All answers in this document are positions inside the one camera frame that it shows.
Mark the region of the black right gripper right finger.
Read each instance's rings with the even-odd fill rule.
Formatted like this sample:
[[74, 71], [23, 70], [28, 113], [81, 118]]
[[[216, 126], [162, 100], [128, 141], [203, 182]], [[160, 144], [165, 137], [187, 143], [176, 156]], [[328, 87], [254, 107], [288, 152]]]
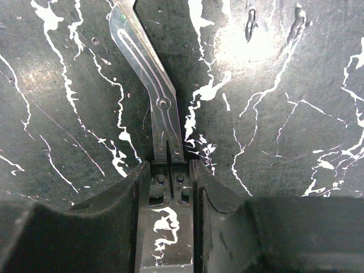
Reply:
[[189, 175], [195, 272], [363, 271], [361, 198], [242, 198], [200, 160]]

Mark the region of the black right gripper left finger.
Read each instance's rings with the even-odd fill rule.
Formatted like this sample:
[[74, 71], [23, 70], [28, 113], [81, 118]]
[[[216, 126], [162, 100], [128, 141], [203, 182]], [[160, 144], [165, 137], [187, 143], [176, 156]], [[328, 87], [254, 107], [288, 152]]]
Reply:
[[150, 164], [60, 212], [1, 201], [2, 272], [139, 272]]

